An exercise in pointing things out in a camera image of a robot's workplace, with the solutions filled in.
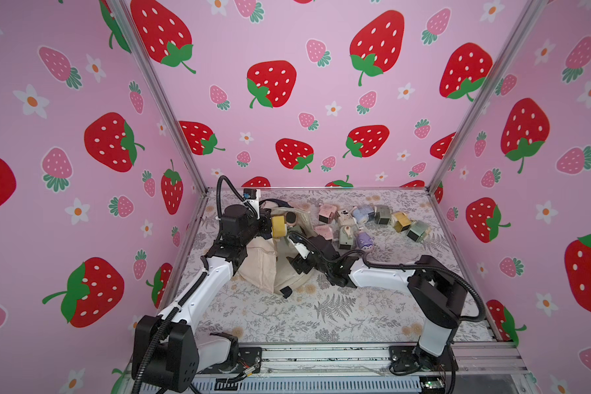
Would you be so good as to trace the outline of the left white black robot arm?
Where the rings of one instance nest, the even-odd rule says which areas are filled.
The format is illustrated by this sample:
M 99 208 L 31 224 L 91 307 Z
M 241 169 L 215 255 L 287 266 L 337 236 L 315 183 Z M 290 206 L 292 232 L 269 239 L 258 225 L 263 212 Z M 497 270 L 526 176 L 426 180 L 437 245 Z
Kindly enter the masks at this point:
M 218 237 L 201 257 L 203 267 L 193 282 L 158 315 L 139 321 L 131 366 L 133 393 L 140 392 L 145 383 L 159 387 L 161 393 L 182 393 L 194 387 L 198 372 L 214 366 L 237 368 L 239 345 L 233 335 L 213 333 L 197 339 L 195 330 L 248 256 L 247 246 L 257 236 L 272 237 L 270 218 L 253 218 L 249 224 L 222 220 Z

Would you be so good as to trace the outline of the yellow pencil sharpener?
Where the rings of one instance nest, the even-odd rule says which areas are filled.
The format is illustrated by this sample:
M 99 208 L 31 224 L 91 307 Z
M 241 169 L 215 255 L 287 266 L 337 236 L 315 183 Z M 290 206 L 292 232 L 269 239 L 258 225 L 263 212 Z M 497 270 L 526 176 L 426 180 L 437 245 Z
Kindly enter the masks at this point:
M 408 230 L 412 225 L 410 218 L 401 211 L 392 213 L 392 226 L 398 233 Z
M 272 216 L 272 237 L 283 238 L 287 235 L 287 223 L 283 215 Z

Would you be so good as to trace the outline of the light blue pencil sharpener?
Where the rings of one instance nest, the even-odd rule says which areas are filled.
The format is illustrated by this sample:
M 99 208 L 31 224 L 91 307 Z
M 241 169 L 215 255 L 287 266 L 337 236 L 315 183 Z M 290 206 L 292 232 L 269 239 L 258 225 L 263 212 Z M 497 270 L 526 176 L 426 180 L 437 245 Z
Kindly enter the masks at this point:
M 365 224 L 374 219 L 376 211 L 372 205 L 361 205 L 355 207 L 351 214 L 358 224 Z

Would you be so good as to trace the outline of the mint green pencil sharpener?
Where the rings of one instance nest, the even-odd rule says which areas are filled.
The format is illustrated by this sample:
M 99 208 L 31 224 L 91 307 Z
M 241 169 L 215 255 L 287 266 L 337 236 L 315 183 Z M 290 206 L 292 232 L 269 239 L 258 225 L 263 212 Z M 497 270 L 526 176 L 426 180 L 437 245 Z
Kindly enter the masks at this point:
M 407 236 L 414 242 L 422 242 L 430 233 L 430 226 L 423 221 L 413 221 L 407 230 Z

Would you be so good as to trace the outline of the cream white pencil sharpener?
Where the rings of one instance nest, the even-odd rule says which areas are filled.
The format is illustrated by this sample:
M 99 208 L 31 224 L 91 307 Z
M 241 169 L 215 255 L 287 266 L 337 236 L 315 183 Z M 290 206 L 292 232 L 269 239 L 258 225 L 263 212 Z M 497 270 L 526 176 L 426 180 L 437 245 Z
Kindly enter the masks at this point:
M 353 227 L 357 224 L 356 219 L 347 209 L 342 209 L 338 211 L 337 222 L 338 226 L 340 227 Z

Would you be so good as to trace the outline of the pink pencil sharpener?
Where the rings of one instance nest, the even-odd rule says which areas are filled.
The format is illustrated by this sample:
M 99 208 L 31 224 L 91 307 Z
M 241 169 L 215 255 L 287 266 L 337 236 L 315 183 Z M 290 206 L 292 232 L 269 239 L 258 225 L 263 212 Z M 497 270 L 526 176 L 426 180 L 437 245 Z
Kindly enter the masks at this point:
M 316 226 L 314 230 L 327 241 L 333 241 L 335 239 L 333 228 L 328 224 Z
M 338 207 L 336 205 L 322 204 L 320 205 L 318 211 L 318 221 L 321 223 L 330 224 L 337 216 L 337 212 Z

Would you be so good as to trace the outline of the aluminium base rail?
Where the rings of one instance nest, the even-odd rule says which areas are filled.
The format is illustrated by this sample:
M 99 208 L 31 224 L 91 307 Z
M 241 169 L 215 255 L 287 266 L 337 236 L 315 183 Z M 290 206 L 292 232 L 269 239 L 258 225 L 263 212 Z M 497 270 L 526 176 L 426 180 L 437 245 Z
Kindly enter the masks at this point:
M 389 370 L 406 343 L 244 343 L 251 376 L 229 383 L 212 369 L 190 393 L 540 393 L 519 351 L 501 342 L 458 342 L 441 366 L 407 376 Z

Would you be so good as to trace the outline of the purple pencil sharpener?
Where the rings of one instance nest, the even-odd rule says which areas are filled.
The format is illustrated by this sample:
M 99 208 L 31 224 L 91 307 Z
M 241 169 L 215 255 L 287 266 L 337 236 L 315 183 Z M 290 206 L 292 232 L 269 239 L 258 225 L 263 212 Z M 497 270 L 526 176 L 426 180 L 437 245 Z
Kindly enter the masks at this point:
M 371 251 L 373 249 L 373 247 L 374 247 L 373 239 L 365 231 L 360 231 L 357 234 L 357 236 L 356 236 L 356 244 L 357 244 L 357 247 L 361 251 L 366 251 L 366 252 Z

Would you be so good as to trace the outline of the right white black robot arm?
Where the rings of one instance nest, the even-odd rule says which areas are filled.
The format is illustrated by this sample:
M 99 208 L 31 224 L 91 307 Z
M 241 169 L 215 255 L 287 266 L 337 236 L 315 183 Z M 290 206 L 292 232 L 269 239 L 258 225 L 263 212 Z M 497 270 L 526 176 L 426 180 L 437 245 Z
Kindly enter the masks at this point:
M 289 261 L 299 274 L 316 269 L 336 287 L 382 288 L 414 298 L 425 324 L 414 349 L 392 357 L 389 371 L 395 376 L 436 370 L 443 356 L 455 369 L 451 346 L 459 326 L 486 319 L 479 292 L 431 255 L 423 254 L 412 264 L 383 264 L 368 261 L 368 254 L 361 250 L 339 254 L 322 236 L 291 233 L 287 239 L 298 252 Z

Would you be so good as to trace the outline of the grey green pencil sharpener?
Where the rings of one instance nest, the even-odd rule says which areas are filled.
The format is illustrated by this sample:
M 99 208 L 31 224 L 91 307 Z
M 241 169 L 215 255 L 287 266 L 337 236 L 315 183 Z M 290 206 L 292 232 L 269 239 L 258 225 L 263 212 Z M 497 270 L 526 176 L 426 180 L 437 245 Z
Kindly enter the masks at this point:
M 387 205 L 375 205 L 374 221 L 377 225 L 387 226 L 392 221 L 392 211 Z

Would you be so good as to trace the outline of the cream canvas tote bag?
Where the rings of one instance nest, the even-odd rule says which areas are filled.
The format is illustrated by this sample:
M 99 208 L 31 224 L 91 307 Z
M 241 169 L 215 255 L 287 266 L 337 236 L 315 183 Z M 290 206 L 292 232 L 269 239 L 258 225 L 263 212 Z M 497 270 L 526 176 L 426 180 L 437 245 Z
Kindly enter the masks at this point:
M 318 235 L 308 210 L 278 199 L 266 200 L 262 206 L 270 210 L 273 218 L 284 218 L 286 234 L 297 232 L 306 237 Z M 287 237 L 264 239 L 258 236 L 248 244 L 247 257 L 238 273 L 260 290 L 287 298 L 313 276 L 312 270 L 298 272 L 292 267 L 290 260 L 298 256 L 298 251 Z

